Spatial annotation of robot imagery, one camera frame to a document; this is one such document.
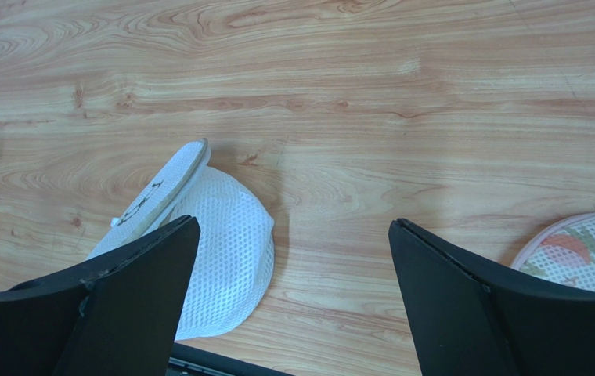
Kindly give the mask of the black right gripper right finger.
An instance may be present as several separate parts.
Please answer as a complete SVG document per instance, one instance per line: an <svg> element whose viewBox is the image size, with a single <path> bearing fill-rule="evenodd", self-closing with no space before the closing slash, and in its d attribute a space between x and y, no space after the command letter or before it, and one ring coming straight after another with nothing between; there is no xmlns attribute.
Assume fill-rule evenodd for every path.
<svg viewBox="0 0 595 376"><path fill-rule="evenodd" d="M425 375L595 375L595 292L521 273L407 219L388 231Z"/></svg>

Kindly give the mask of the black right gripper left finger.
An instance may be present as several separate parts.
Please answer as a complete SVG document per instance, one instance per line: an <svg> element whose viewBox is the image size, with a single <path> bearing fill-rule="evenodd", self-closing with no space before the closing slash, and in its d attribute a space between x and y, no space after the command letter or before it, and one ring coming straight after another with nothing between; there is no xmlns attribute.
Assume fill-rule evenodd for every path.
<svg viewBox="0 0 595 376"><path fill-rule="evenodd" d="M163 375L197 256L184 215L0 291L0 375Z"/></svg>

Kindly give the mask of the white mesh laundry bag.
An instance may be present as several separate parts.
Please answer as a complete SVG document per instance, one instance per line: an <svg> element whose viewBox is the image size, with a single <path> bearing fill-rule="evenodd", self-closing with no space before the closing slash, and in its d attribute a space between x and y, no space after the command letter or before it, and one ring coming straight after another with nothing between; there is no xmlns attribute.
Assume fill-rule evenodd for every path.
<svg viewBox="0 0 595 376"><path fill-rule="evenodd" d="M102 255L182 215L194 217L200 240L178 341L238 327L257 308L274 270L272 217L248 188L208 166L210 157L206 139L179 149L88 255Z"/></svg>

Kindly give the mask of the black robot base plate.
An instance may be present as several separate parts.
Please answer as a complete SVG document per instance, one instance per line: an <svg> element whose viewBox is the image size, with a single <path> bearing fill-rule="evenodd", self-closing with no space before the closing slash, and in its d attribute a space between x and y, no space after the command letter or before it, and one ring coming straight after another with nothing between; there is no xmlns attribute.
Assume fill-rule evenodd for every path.
<svg viewBox="0 0 595 376"><path fill-rule="evenodd" d="M290 376L267 367L196 349L175 342L168 360L166 376Z"/></svg>

